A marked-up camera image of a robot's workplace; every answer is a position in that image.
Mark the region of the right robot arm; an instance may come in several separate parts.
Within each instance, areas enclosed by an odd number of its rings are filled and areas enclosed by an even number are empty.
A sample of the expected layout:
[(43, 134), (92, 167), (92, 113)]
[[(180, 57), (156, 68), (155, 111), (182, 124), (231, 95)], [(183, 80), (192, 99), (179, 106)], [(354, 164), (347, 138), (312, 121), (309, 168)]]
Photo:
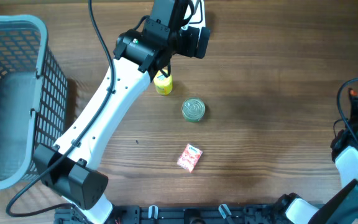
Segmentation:
[(349, 90), (349, 127), (340, 130), (331, 143), (332, 159), (342, 189), (318, 208), (295, 193), (282, 195), (273, 207), (271, 219), (283, 217), (292, 223), (353, 223), (358, 221), (358, 95)]

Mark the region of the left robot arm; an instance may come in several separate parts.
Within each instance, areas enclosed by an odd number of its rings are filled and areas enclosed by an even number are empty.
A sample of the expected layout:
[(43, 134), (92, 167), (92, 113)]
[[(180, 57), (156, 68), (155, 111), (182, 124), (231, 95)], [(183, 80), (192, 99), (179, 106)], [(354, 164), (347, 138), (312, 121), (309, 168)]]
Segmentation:
[(36, 148), (33, 160), (42, 183), (70, 202), (81, 220), (110, 220), (108, 178), (98, 167), (131, 104), (175, 54), (203, 58), (210, 33), (203, 1), (155, 1), (149, 15), (117, 38), (104, 80), (73, 125), (54, 145)]

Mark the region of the red tissue packet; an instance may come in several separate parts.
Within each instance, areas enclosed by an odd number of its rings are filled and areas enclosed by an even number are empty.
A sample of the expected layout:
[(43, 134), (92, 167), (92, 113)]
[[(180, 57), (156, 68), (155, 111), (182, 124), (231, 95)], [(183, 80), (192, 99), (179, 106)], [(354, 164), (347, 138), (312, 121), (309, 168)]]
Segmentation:
[(187, 170), (189, 173), (192, 173), (202, 154), (202, 150), (191, 144), (187, 144), (183, 153), (177, 160), (177, 165)]

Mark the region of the yellow lidded jar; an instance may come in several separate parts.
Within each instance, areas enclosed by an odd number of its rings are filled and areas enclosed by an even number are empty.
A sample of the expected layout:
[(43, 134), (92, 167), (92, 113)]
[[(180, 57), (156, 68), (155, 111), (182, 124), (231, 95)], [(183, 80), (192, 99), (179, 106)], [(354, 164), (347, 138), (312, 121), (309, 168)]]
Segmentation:
[(158, 94), (169, 95), (173, 89), (172, 76), (166, 77), (161, 71), (158, 71), (154, 77), (154, 85)]

